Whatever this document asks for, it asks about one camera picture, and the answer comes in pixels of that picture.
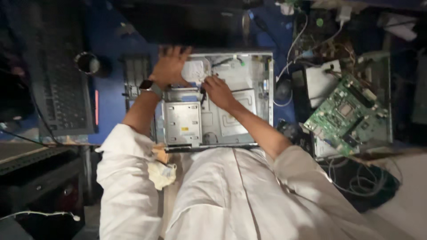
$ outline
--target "black keyboard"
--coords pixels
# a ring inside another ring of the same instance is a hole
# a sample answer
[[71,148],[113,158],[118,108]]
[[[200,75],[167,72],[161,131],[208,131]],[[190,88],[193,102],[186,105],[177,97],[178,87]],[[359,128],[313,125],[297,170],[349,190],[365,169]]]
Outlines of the black keyboard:
[[[88,77],[78,71],[74,57],[83,51],[82,1],[17,0],[10,9],[19,24],[26,49],[23,57],[35,101],[54,135],[94,133]],[[48,135],[44,124],[41,134]]]

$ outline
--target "white shirt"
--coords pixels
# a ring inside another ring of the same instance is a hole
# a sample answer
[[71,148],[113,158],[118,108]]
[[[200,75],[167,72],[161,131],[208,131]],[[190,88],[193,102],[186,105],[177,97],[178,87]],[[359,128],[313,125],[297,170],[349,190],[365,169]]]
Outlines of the white shirt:
[[[102,240],[158,239],[158,194],[146,164],[152,145],[118,124],[98,149]],[[232,148],[192,160],[165,239],[382,239],[298,146],[273,166],[262,154]]]

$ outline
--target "green circuit board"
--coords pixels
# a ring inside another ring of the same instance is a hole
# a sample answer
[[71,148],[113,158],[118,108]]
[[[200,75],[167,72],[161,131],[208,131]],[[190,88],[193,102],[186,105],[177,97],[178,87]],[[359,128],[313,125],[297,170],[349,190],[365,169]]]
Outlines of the green circuit board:
[[369,89],[345,75],[304,126],[342,155],[350,156],[373,137],[374,129],[386,124],[388,114]]

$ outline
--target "hand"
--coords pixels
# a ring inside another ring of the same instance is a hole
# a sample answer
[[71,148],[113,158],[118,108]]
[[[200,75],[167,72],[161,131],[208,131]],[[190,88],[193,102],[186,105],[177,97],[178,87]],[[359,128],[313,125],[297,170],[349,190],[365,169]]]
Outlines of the hand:
[[202,87],[206,90],[212,102],[227,112],[230,112],[230,110],[240,104],[234,98],[225,81],[219,79],[217,76],[207,77],[205,82],[202,83]]
[[183,53],[179,46],[169,47],[166,52],[163,47],[160,47],[159,60],[148,80],[155,82],[162,90],[165,90],[170,84],[191,87],[191,84],[181,76],[182,68],[190,53],[191,47],[187,47]]

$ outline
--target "sticker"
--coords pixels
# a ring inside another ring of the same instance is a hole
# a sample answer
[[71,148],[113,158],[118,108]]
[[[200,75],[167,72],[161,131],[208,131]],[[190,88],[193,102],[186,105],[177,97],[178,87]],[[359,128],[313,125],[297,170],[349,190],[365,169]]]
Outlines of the sticker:
[[188,127],[181,127],[181,136],[194,136],[196,135],[194,132],[189,132]]

